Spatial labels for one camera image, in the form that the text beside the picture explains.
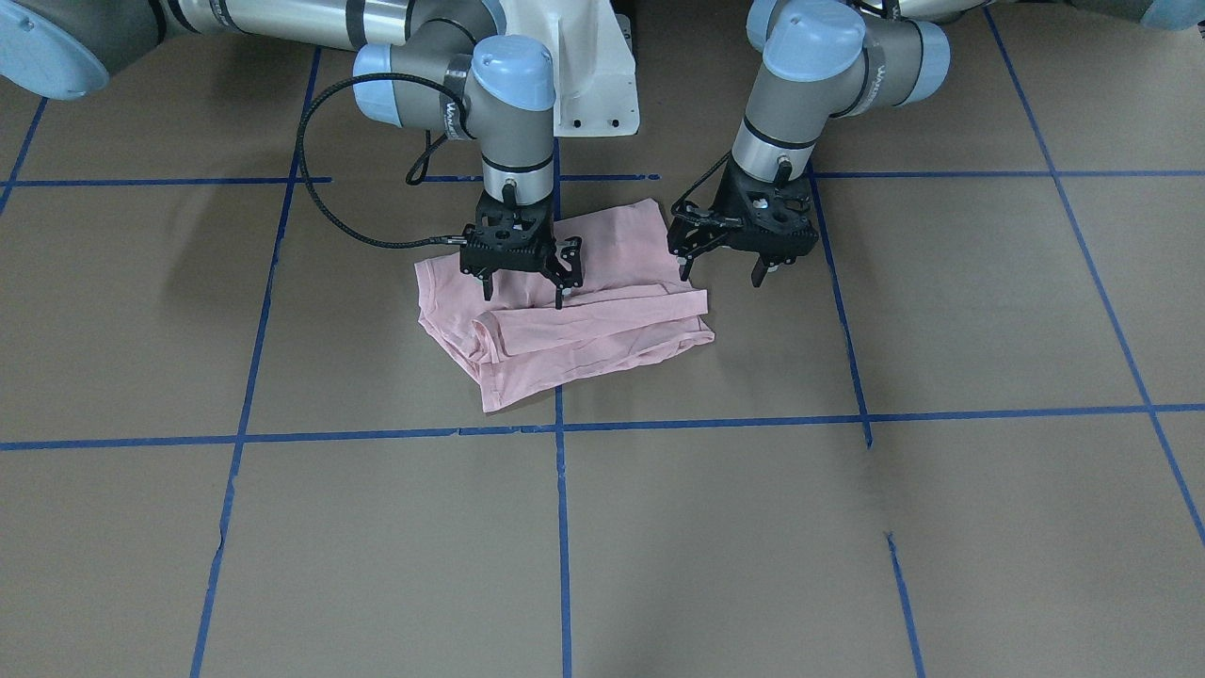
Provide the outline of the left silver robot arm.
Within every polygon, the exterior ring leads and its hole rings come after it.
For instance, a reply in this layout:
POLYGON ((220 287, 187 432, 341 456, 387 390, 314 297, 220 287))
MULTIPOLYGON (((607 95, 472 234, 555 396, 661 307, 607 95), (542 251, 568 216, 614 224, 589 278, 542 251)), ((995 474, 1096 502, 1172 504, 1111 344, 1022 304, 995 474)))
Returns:
POLYGON ((945 26, 988 1, 757 1, 750 46, 762 57, 731 149, 707 170, 712 202, 671 205, 677 279, 718 250, 756 257, 750 283, 794 265, 823 237, 811 163, 828 120, 900 108, 937 93, 952 63, 945 26))

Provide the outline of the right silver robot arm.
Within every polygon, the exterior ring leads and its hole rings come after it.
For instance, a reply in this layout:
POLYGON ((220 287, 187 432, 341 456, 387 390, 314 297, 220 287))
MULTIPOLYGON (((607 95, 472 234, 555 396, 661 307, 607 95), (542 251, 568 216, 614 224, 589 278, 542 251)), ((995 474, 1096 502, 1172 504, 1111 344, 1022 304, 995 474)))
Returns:
POLYGON ((554 57, 525 35, 506 33, 499 1, 5 1, 2 76, 52 102, 95 96, 116 73, 159 47, 184 63, 184 82, 120 93, 120 112, 70 120, 81 132, 112 132, 120 158, 169 142, 169 116, 214 120, 202 132, 249 140, 242 114, 268 110, 300 83, 304 51, 343 53, 348 78, 307 87, 296 151, 315 112, 348 92, 362 114, 427 132, 427 152, 476 141, 483 191, 474 223, 455 244, 462 273, 493 291, 500 271, 535 273, 556 297, 584 282, 581 240, 554 236, 554 57))

